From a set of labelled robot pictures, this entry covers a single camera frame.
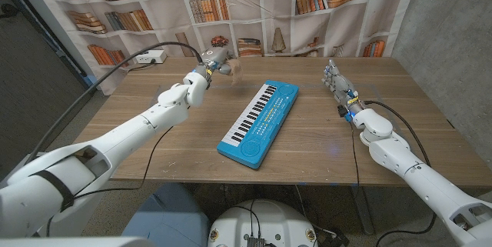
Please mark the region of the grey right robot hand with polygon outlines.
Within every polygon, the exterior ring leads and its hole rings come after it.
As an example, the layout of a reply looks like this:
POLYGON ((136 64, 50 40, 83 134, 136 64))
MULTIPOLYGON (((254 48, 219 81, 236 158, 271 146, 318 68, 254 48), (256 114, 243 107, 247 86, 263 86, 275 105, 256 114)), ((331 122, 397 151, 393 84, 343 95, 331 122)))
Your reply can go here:
POLYGON ((328 60, 322 82, 334 94, 339 104, 340 117, 353 118, 358 112, 364 110, 354 85, 340 73, 332 58, 328 60))

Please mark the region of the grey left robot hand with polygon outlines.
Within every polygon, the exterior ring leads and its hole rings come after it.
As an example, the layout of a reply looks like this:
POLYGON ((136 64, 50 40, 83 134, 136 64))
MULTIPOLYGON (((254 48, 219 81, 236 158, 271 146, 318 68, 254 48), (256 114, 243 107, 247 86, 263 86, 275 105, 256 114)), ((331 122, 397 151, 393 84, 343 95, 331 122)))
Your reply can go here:
POLYGON ((228 60, 234 58, 234 53, 224 47, 211 47, 201 53, 201 62, 195 68, 207 80, 211 79, 213 72, 218 70, 222 75, 231 74, 231 66, 228 60))

